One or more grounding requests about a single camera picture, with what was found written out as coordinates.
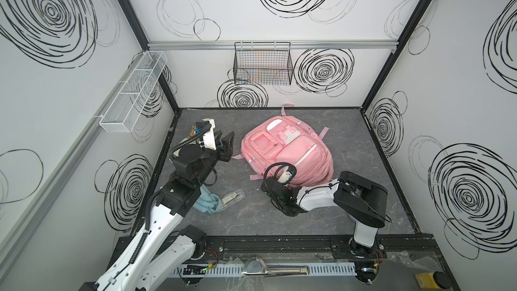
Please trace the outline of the light blue pencil pouch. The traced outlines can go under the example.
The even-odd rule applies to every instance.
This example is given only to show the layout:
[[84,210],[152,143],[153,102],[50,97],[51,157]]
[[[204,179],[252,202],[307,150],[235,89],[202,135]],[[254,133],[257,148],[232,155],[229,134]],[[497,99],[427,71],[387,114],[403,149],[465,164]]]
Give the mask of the light blue pencil pouch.
[[193,207],[201,213],[215,214],[222,210],[222,202],[218,195],[212,193],[205,185],[200,188],[201,195]]

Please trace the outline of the pink student backpack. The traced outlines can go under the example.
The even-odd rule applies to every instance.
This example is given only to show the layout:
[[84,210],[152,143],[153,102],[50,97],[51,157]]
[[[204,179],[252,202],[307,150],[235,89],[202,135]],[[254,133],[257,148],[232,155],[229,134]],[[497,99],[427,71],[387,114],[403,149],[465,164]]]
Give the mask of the pink student backpack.
[[296,167],[297,173],[289,187],[313,187],[331,181],[334,168],[330,150],[323,138],[329,131],[320,133],[304,121],[285,112],[275,116],[247,133],[241,142],[236,160],[246,160],[255,172],[250,180],[261,180],[266,169],[274,163],[286,162]]

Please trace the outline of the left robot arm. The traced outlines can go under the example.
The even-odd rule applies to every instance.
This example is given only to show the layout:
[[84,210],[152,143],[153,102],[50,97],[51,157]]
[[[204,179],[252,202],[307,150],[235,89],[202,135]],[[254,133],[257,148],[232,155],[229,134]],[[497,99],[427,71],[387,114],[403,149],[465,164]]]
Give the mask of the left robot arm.
[[82,290],[156,290],[185,261],[205,252],[207,235],[189,225],[164,251],[160,247],[202,194],[203,185],[219,161],[233,155],[235,133],[223,136],[206,124],[199,133],[173,147],[176,170],[145,206],[145,222],[113,265]]

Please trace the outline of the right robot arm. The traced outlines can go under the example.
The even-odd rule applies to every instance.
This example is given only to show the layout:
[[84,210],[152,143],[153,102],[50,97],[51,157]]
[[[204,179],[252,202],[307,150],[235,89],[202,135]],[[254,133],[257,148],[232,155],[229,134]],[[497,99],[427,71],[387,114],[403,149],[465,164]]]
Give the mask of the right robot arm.
[[388,191],[363,176],[350,171],[339,178],[314,187],[289,188],[291,173],[263,179],[261,191],[272,204],[287,216],[297,216],[312,210],[342,209],[355,222],[354,235],[347,248],[358,258],[366,258],[378,248],[378,230],[391,218],[386,214]]

